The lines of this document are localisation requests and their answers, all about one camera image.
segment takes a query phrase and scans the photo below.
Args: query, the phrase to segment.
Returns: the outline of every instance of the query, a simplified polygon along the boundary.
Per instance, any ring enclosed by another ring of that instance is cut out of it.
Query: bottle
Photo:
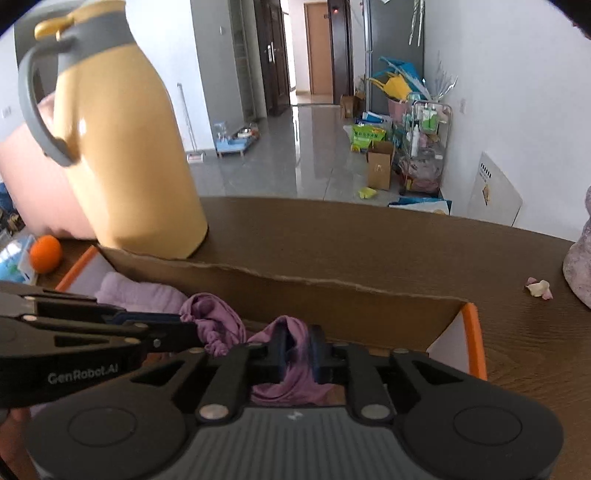
[[[137,46],[125,2],[84,4],[37,25],[44,38],[19,66],[23,116],[66,176],[101,245],[161,258],[187,258],[207,221],[191,177],[170,98]],[[53,131],[37,109],[35,61],[59,67]]]
[[[419,141],[420,137],[421,137],[421,131],[420,131],[418,125],[415,125],[414,131],[413,131],[413,142],[411,144],[411,150],[410,150],[411,157],[418,156],[418,141]]]

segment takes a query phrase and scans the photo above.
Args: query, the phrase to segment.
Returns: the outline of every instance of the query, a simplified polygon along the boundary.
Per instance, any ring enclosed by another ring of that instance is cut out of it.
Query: cardboard box
[[[340,117],[342,120],[357,118],[363,113],[364,102],[359,97],[342,95],[340,97]]]
[[[92,296],[109,271],[171,285],[188,296],[217,295],[251,332],[290,315],[320,325],[330,340],[361,343],[376,354],[394,348],[427,352],[486,379],[478,313],[466,300],[395,294],[341,281],[266,277],[227,265],[162,260],[102,247],[90,247],[56,290]]]
[[[394,158],[392,142],[372,142],[366,155],[368,162],[368,187],[378,190],[390,189],[392,175],[392,159]]]

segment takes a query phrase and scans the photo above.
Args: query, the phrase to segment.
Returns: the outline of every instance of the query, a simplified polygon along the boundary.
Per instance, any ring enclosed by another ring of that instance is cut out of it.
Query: purple towel
[[[194,295],[181,308],[183,322],[195,322],[205,350],[214,356],[226,355],[228,349],[246,341],[246,330],[240,317],[223,300],[209,293]],[[251,400],[259,405],[297,406],[324,404],[326,394],[333,385],[314,382],[308,365],[308,327],[301,320],[279,317],[248,342],[268,342],[274,328],[286,323],[295,347],[288,352],[288,367],[280,384],[257,385]]]

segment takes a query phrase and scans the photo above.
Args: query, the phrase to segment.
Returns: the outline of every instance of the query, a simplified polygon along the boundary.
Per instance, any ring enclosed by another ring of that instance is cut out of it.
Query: pink bin
[[[406,102],[397,102],[396,100],[388,99],[388,113],[395,124],[402,123],[402,117],[406,115],[406,107]]]

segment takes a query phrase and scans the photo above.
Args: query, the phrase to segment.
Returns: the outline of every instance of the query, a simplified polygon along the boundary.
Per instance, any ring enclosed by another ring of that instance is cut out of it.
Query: orange ball
[[[34,271],[43,275],[59,266],[62,255],[60,241],[54,236],[44,235],[29,250],[29,263]]]

